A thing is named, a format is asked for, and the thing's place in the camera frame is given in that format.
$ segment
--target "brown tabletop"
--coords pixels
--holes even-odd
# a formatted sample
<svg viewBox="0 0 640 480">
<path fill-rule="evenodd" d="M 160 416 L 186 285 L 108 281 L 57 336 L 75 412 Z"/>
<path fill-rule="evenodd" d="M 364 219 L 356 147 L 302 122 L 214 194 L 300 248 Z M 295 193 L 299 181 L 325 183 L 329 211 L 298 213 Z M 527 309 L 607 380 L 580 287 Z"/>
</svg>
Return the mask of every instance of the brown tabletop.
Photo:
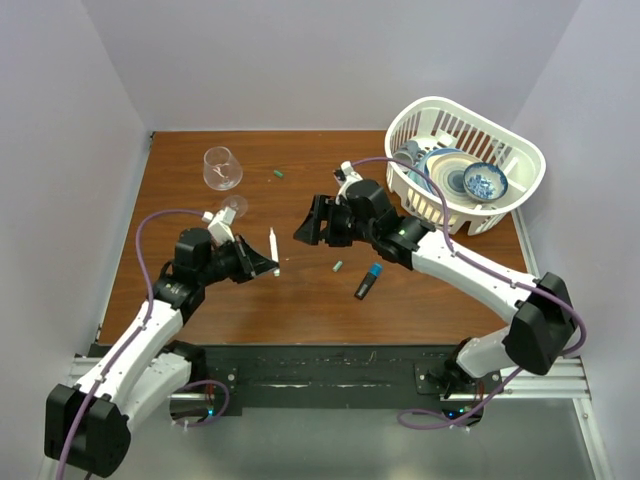
<svg viewBox="0 0 640 480">
<path fill-rule="evenodd" d="M 235 233 L 270 256 L 269 227 L 278 238 L 281 275 L 242 285 L 213 285 L 177 338 L 219 343 L 384 343 L 455 344 L 503 326 L 476 300 L 454 287 L 391 265 L 366 244 L 351 248 L 308 246 L 293 240 L 314 194 L 335 195 L 332 172 L 345 160 L 381 155 L 384 132 L 161 132 L 154 138 L 99 342 L 112 344 L 138 312 L 145 286 L 134 250 L 135 229 L 147 215 L 167 208 L 216 211 L 230 194 L 243 195 L 249 210 L 234 222 Z M 202 178 L 204 152 L 231 149 L 244 168 L 242 182 L 229 192 L 211 190 Z M 284 173 L 274 176 L 273 170 Z M 385 166 L 358 168 L 385 185 Z M 399 207 L 398 197 L 391 195 Z M 147 265 L 156 278 L 173 256 L 182 229 L 205 227 L 196 217 L 152 221 L 143 235 Z M 487 233 L 456 241 L 509 268 L 525 270 L 510 215 Z M 338 273 L 333 265 L 342 260 Z M 384 271 L 359 301 L 353 294 L 369 267 Z"/>
</svg>

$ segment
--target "plastic dish basket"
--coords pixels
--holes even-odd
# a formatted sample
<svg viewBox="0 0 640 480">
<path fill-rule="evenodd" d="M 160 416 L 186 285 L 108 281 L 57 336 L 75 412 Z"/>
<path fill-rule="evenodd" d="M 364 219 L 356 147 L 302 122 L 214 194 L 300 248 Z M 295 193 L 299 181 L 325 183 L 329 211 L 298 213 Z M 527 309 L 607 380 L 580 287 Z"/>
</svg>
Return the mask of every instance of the plastic dish basket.
<svg viewBox="0 0 640 480">
<path fill-rule="evenodd" d="M 531 196 L 546 170 L 542 152 L 531 142 L 443 97 L 416 100 L 395 118 L 384 139 L 387 157 L 392 157 L 407 140 L 418 142 L 426 152 L 458 148 L 479 161 L 497 165 L 507 176 L 507 193 L 496 202 L 478 204 L 475 208 L 447 202 L 451 211 L 451 233 L 456 233 L 467 222 L 470 222 L 469 235 L 493 228 Z M 396 163 L 388 164 L 389 190 L 400 196 L 403 208 L 409 213 L 442 226 L 442 205 L 438 197 L 414 183 L 405 171 Z"/>
</svg>

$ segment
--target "wine glass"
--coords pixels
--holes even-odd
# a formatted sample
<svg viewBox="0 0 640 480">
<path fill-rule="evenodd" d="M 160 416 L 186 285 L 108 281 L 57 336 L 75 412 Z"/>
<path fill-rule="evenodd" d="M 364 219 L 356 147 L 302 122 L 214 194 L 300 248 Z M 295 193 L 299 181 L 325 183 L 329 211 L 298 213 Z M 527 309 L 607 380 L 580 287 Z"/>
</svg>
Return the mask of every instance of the wine glass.
<svg viewBox="0 0 640 480">
<path fill-rule="evenodd" d="M 213 147 L 204 154 L 203 177 L 209 188 L 230 190 L 242 180 L 242 166 L 227 147 Z M 222 207 L 235 210 L 237 218 L 245 214 L 248 202 L 240 195 L 231 195 L 223 200 Z"/>
</svg>

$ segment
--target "robotic arm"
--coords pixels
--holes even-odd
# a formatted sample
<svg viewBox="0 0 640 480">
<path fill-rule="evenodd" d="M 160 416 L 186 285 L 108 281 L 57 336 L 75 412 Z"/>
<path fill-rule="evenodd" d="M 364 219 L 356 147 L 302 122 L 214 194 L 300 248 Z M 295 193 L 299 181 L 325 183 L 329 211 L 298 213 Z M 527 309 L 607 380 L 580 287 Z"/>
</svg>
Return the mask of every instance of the robotic arm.
<svg viewBox="0 0 640 480">
<path fill-rule="evenodd" d="M 131 434 L 155 408 L 187 383 L 207 378 L 202 350 L 182 342 L 164 345 L 202 304 L 207 286 L 227 278 L 244 283 L 278 267 L 242 236 L 233 235 L 234 215 L 229 208 L 215 216 L 206 212 L 202 219 L 207 229 L 184 230 L 174 258 L 153 285 L 153 298 L 142 304 L 109 353 L 73 387 L 59 384 L 52 390 L 45 419 L 48 457 L 60 458 L 71 423 L 96 379 L 101 383 L 74 436 L 67 463 L 107 477 L 124 460 Z M 145 321 L 149 301 L 153 310 Z M 108 364 L 109 373 L 102 377 Z"/>
<path fill-rule="evenodd" d="M 511 285 L 463 261 L 451 252 L 442 231 L 416 217 L 398 215 L 378 183 L 362 177 L 349 162 L 334 172 L 335 197 L 315 195 L 309 214 L 294 238 L 330 247 L 371 244 L 385 260 L 440 278 L 487 305 L 507 324 L 482 338 L 463 340 L 442 370 L 430 372 L 448 396 L 473 379 L 509 366 L 545 375 L 576 330 L 573 319 L 555 303 L 516 283 L 535 286 L 570 305 L 564 281 L 547 273 L 541 279 L 515 272 L 458 244 L 455 251 L 480 266 L 513 279 Z"/>
</svg>

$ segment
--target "white pen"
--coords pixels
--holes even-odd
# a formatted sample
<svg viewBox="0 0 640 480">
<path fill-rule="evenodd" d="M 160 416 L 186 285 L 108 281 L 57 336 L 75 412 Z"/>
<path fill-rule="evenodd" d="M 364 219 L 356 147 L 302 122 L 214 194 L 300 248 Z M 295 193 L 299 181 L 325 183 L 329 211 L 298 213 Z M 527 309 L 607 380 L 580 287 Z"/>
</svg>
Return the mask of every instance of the white pen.
<svg viewBox="0 0 640 480">
<path fill-rule="evenodd" d="M 278 242 L 276 241 L 276 234 L 273 231 L 273 227 L 271 227 L 271 232 L 269 233 L 269 244 L 271 245 L 271 260 L 274 262 L 278 261 Z M 276 277 L 280 276 L 280 269 L 276 268 L 273 271 L 273 275 Z"/>
</svg>

